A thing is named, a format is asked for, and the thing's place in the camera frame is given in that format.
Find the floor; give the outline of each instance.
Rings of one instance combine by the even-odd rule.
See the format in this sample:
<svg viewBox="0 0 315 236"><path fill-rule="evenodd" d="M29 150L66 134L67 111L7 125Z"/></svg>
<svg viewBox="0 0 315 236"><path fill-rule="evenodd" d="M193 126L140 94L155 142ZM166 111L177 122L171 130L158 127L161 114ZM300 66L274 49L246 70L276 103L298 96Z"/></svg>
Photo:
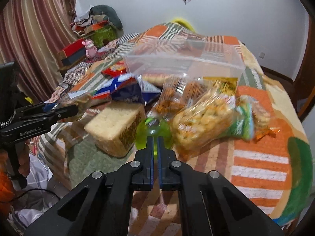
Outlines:
<svg viewBox="0 0 315 236"><path fill-rule="evenodd" d="M297 99L297 93L294 89L294 86L291 82L277 76L277 75L274 75L270 72L264 72L264 74L266 76L268 76L269 78L273 79L273 80L276 80L278 82L280 82L282 84L282 86L284 87L285 91L288 93L290 99L291 99L291 102L293 104L293 107L294 109L297 111L298 109L298 99Z"/></svg>

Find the human hand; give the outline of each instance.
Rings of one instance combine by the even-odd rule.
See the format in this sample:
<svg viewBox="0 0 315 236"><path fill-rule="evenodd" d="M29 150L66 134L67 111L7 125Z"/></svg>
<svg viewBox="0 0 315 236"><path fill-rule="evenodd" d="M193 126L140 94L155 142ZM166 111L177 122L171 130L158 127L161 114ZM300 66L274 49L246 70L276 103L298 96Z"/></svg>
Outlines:
<svg viewBox="0 0 315 236"><path fill-rule="evenodd" d="M30 173L30 148L29 148L29 140L25 142L24 150L21 152L19 156L19 173L23 176L28 176ZM0 163L4 163L8 159L7 151L0 149Z"/></svg>

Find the bed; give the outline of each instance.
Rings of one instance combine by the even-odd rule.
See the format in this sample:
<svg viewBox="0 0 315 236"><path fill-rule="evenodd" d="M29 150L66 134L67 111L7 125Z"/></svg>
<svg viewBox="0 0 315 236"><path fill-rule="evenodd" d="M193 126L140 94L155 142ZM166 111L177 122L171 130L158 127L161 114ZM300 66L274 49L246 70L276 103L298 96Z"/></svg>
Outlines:
<svg viewBox="0 0 315 236"><path fill-rule="evenodd" d="M282 85L263 74L254 55L232 36L202 36L175 23L164 23L120 45L106 60L95 62L71 91L93 90L106 81L101 71L122 63L122 55L138 43L152 39L198 39L234 45L246 65L237 95L250 95L275 117L280 128L276 138L265 136L258 143L243 140L215 140L192 157L178 155L195 170L216 169L278 225L299 216L310 194L312 158L304 129ZM69 190L95 170L117 170L133 160L135 147L122 159L96 148L84 126L102 106L94 107L77 122L52 127L35 140L36 154ZM155 179L151 192L134 192L130 235L181 235L177 192L162 193Z"/></svg>

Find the green bag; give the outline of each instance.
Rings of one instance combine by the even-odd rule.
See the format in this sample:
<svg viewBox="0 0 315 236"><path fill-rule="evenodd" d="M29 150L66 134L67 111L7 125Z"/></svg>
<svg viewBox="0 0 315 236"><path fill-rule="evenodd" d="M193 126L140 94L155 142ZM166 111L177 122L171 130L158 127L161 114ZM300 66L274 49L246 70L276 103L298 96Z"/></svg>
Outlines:
<svg viewBox="0 0 315 236"><path fill-rule="evenodd" d="M94 45L100 49L104 46L103 40L110 42L112 40L117 39L116 32L114 31L113 27L110 25L104 26L101 29L94 31L94 34L91 35L91 39L94 42Z"/></svg>

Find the wall outlet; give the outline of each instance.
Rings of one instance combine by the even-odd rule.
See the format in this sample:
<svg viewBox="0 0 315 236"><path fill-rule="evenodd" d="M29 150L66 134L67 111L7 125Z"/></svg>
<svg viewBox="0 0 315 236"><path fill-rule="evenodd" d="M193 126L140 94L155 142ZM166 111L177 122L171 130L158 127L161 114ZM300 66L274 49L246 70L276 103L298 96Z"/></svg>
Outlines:
<svg viewBox="0 0 315 236"><path fill-rule="evenodd" d="M264 53L264 52L259 53L259 57L262 58L262 59L264 59L265 53Z"/></svg>

